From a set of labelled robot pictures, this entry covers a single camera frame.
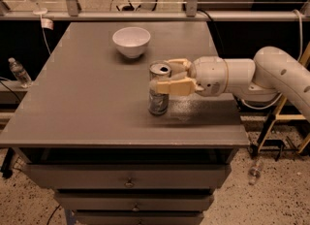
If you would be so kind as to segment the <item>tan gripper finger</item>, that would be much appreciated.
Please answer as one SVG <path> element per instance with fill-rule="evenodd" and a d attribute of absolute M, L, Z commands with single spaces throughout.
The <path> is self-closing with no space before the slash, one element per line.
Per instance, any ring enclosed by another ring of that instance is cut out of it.
<path fill-rule="evenodd" d="M 192 63 L 186 58 L 169 59 L 167 63 L 175 72 L 186 72 L 191 68 Z"/>
<path fill-rule="evenodd" d="M 194 79 L 185 77 L 181 80 L 158 81 L 155 84 L 155 91 L 160 94 L 188 96 L 197 91 L 203 91 L 203 87 Z"/>

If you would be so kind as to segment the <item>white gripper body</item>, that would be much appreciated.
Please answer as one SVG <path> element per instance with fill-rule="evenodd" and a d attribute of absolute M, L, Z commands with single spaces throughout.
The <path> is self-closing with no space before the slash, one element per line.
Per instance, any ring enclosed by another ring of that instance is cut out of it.
<path fill-rule="evenodd" d="M 196 93 L 203 96 L 219 96 L 227 86 L 228 67 L 218 56 L 203 56 L 193 62 L 190 74 L 196 80 Z"/>

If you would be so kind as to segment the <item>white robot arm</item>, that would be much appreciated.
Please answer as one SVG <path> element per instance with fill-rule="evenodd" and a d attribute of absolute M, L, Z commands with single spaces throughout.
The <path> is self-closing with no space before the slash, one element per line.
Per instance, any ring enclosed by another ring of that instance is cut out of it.
<path fill-rule="evenodd" d="M 283 94 L 310 121 L 310 72 L 283 50 L 261 48 L 252 59 L 203 56 L 167 61 L 169 77 L 152 80 L 150 89 L 160 94 L 203 97 L 231 93 L 253 102 L 268 102 Z"/>

